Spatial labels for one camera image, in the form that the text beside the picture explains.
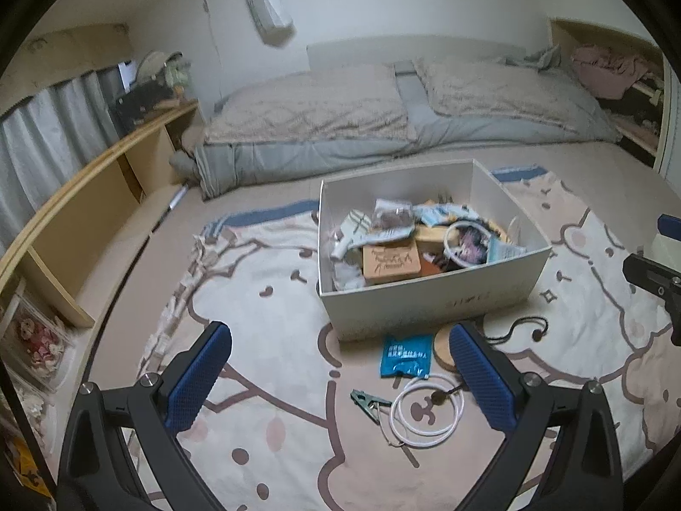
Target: white wall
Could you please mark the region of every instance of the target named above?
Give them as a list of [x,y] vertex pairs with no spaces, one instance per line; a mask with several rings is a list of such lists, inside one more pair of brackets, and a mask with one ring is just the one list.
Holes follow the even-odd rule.
[[179,50],[192,61],[203,112],[241,86],[308,68],[311,43],[381,34],[451,34],[525,46],[546,46],[540,0],[282,0],[296,34],[285,47],[263,44],[244,0],[161,0],[128,20],[135,56]]
[[542,4],[549,17],[601,24],[654,42],[646,27],[622,0],[542,0]]

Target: white cable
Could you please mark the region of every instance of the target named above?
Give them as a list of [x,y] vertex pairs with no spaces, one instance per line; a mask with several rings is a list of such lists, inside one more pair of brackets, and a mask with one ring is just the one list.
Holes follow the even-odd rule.
[[478,223],[473,223],[472,221],[457,221],[455,223],[452,223],[449,228],[445,231],[445,250],[444,254],[445,257],[448,257],[451,259],[454,263],[459,265],[460,267],[468,268],[468,267],[476,267],[475,264],[469,263],[467,261],[464,261],[461,259],[458,254],[461,252],[462,247],[461,246],[456,246],[452,248],[449,245],[449,235],[454,231],[455,228],[458,227],[470,227],[473,229],[478,230],[479,233],[481,233],[483,236],[485,236],[488,240],[492,237],[492,233],[490,233],[486,228],[483,226],[479,225]]
[[[442,384],[437,384],[436,382],[432,382],[430,379],[433,378],[439,378],[441,380],[444,380],[450,386],[447,385],[442,385]],[[444,442],[447,438],[449,438],[453,433],[454,430],[456,429],[456,425],[459,423],[459,419],[461,419],[461,415],[464,413],[464,396],[462,394],[461,390],[457,390],[454,392],[454,394],[449,394],[448,398],[449,401],[452,403],[452,408],[454,408],[454,421],[448,425],[445,426],[444,428],[440,428],[437,431],[423,431],[420,428],[416,428],[413,425],[410,425],[404,418],[404,413],[402,412],[402,401],[404,397],[407,394],[411,394],[411,392],[415,392],[417,390],[442,390],[443,392],[447,392],[452,388],[455,388],[458,386],[456,383],[455,379],[452,377],[449,377],[447,375],[441,375],[439,373],[432,373],[428,380],[424,380],[422,378],[413,378],[409,382],[406,383],[406,386],[404,386],[404,390],[400,392],[397,397],[395,398],[395,401],[393,401],[392,405],[390,406],[390,429],[392,430],[392,433],[394,436],[400,440],[401,442],[404,442],[406,445],[411,446],[412,448],[433,448],[435,445],[438,445],[439,443]],[[427,442],[417,442],[416,440],[410,440],[403,434],[397,431],[396,428],[396,420],[401,423],[401,425],[404,426],[407,430],[413,432],[416,435],[419,436],[424,436],[424,437],[436,437],[434,440],[428,440]]]

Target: hanging string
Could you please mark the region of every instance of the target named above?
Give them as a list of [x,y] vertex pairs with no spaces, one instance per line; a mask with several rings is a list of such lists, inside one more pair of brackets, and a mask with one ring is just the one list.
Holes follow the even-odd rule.
[[[203,11],[206,13],[206,16],[208,18],[208,23],[209,23],[209,34],[210,34],[210,42],[212,43],[212,47],[215,50],[215,54],[217,55],[217,63],[220,66],[220,78],[222,78],[222,74],[225,71],[222,65],[222,56],[220,55],[220,49],[217,46],[217,39],[215,38],[215,32],[213,30],[212,26],[212,17],[210,15],[210,7],[209,7],[209,1],[208,0],[203,0]],[[222,81],[218,80],[218,85],[217,85],[218,92],[220,94],[220,100],[224,99],[224,96],[222,94]]]
[[496,337],[485,336],[485,340],[489,343],[489,345],[492,346],[504,344],[511,339],[511,336],[513,336],[513,331],[515,330],[515,327],[524,324],[535,324],[541,327],[536,328],[532,331],[532,340],[535,342],[539,342],[544,336],[546,336],[546,333],[549,331],[549,321],[548,319],[546,319],[546,317],[541,316],[520,317],[520,319],[516,319],[513,322],[509,331],[503,336]]

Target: floor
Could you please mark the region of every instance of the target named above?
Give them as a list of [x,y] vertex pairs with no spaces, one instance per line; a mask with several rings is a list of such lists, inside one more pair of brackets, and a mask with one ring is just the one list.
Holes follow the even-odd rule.
[[[649,243],[660,213],[681,216],[681,199],[651,169],[614,144],[458,149],[404,158],[398,164],[478,159],[488,169],[537,163],[554,171],[588,202],[622,243]],[[375,167],[389,167],[386,163]],[[102,389],[135,382],[137,364],[166,301],[189,263],[192,236],[219,216],[317,199],[321,178],[237,189],[204,203],[192,189],[152,238],[114,306],[94,357],[90,380]]]

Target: cartoon print rug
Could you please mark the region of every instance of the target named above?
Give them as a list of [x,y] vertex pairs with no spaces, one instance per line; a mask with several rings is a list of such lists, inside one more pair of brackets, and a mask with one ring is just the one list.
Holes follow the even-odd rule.
[[[553,173],[531,167],[496,176],[544,229],[553,252],[529,301],[488,314],[481,326],[496,336],[522,316],[548,319],[539,342],[532,327],[519,327],[501,349],[519,370],[535,370],[550,384],[599,379],[629,476],[678,428],[681,348],[670,343],[669,316],[660,300],[624,280],[626,250]],[[454,435],[427,450],[390,447],[353,404],[353,388],[393,399],[402,383],[379,378],[380,340],[336,340],[316,291],[317,208],[303,201],[208,225],[140,374],[163,370],[210,320],[231,328],[232,356],[192,428],[178,435],[228,511],[454,509],[503,435],[468,392]],[[432,370],[441,372],[435,360]],[[429,394],[416,392],[404,409],[435,429],[451,421],[452,408],[433,406]],[[546,432],[516,507],[539,482],[556,435]],[[169,509],[134,436],[129,446],[150,499]]]

